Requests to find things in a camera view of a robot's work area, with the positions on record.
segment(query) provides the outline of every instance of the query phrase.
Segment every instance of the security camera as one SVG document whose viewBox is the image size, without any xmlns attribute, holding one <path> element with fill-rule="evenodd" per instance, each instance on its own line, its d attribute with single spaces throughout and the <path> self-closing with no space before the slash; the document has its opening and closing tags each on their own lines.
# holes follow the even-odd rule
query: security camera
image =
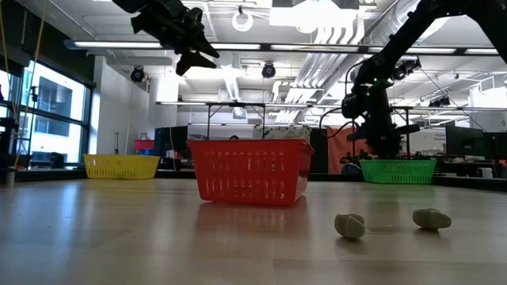
<svg viewBox="0 0 507 285">
<path fill-rule="evenodd" d="M 146 74 L 144 73 L 144 66 L 136 66 L 134 67 L 134 71 L 130 74 L 130 79 L 133 82 L 143 82 Z"/>
<path fill-rule="evenodd" d="M 275 77 L 276 69 L 273 65 L 273 63 L 265 63 L 264 68 L 262 69 L 262 77 L 263 78 L 273 78 Z"/>
</svg>

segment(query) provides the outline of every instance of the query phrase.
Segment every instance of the fluorescent light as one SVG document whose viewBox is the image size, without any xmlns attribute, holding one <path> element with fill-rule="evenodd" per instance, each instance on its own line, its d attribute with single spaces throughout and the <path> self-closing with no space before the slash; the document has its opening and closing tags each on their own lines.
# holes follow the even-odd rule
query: fluorescent light
<svg viewBox="0 0 507 285">
<path fill-rule="evenodd" d="M 204 102 L 157 102 L 160 105 L 177 105 L 177 106 L 185 106 L 185 105 L 192 105 L 192 106 L 205 106 L 206 103 Z"/>
<path fill-rule="evenodd" d="M 210 126 L 222 126 L 221 123 L 210 123 Z M 207 123 L 189 123 L 189 126 L 208 126 Z"/>
<path fill-rule="evenodd" d="M 222 125 L 228 126 L 228 127 L 255 127 L 255 126 L 257 126 L 254 123 L 223 123 Z"/>
<path fill-rule="evenodd" d="M 469 48 L 465 55 L 498 55 L 498 51 L 494 48 Z"/>
<path fill-rule="evenodd" d="M 93 0 L 94 2 L 112 2 L 112 0 Z M 204 3 L 207 3 L 210 6 L 256 6 L 256 2 L 251 1 L 243 1 L 243 0 L 215 0 L 215 1 L 186 1 L 182 0 L 181 3 L 183 5 L 203 5 Z"/>
<path fill-rule="evenodd" d="M 314 108 L 341 108 L 341 105 L 314 105 Z"/>
<path fill-rule="evenodd" d="M 457 107 L 413 107 L 412 110 L 417 111 L 458 111 Z"/>
<path fill-rule="evenodd" d="M 298 122 L 298 124 L 302 124 L 302 125 L 305 125 L 308 127 L 318 127 L 318 123 L 314 123 L 314 122 Z M 333 124 L 328 124 L 328 123 L 323 123 L 322 126 L 323 127 L 341 127 L 341 125 L 333 125 Z"/>
<path fill-rule="evenodd" d="M 383 47 L 370 47 L 368 49 L 369 52 L 381 52 L 383 50 Z"/>
<path fill-rule="evenodd" d="M 162 48 L 155 42 L 105 42 L 105 41 L 75 41 L 78 48 Z"/>
<path fill-rule="evenodd" d="M 266 104 L 266 107 L 283 107 L 283 108 L 306 108 L 312 107 L 312 104 Z"/>
<path fill-rule="evenodd" d="M 213 48 L 219 50 L 260 50 L 260 44 L 212 44 Z"/>
<path fill-rule="evenodd" d="M 297 127 L 297 126 L 290 124 L 267 124 L 264 127 Z"/>
<path fill-rule="evenodd" d="M 455 48 L 444 48 L 444 47 L 411 47 L 406 53 L 413 54 L 442 54 L 451 55 L 456 52 Z"/>
<path fill-rule="evenodd" d="M 271 49 L 274 51 L 320 51 L 320 52 L 357 52 L 358 47 L 335 46 L 335 45 L 298 45 L 298 44 L 273 44 Z"/>
</svg>

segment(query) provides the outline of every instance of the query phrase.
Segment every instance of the green basket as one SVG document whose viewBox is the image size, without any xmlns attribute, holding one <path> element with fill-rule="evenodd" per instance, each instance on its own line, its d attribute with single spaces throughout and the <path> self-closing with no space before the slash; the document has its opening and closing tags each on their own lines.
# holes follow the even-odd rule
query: green basket
<svg viewBox="0 0 507 285">
<path fill-rule="evenodd" d="M 364 180 L 381 184 L 431 184 L 436 161 L 362 161 Z"/>
</svg>

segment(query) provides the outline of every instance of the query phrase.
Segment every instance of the red basket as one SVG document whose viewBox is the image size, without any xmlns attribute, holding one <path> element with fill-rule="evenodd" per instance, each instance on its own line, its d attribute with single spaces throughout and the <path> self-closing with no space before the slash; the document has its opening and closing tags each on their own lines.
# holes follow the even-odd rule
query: red basket
<svg viewBox="0 0 507 285">
<path fill-rule="evenodd" d="M 155 141 L 152 139 L 136 139 L 134 140 L 134 148 L 136 150 L 153 150 Z"/>
<path fill-rule="evenodd" d="M 313 149 L 302 139 L 189 141 L 200 198 L 291 206 L 307 188 Z"/>
</svg>

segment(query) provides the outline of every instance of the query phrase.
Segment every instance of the computer monitor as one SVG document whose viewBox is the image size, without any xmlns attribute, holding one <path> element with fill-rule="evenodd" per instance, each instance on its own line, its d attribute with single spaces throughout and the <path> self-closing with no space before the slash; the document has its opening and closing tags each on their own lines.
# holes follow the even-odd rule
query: computer monitor
<svg viewBox="0 0 507 285">
<path fill-rule="evenodd" d="M 445 127 L 447 154 L 486 156 L 484 132 L 468 127 Z"/>
<path fill-rule="evenodd" d="M 163 158 L 168 150 L 182 152 L 187 148 L 189 127 L 161 127 L 155 129 L 155 153 Z"/>
<path fill-rule="evenodd" d="M 485 133 L 486 159 L 507 159 L 507 132 Z"/>
</svg>

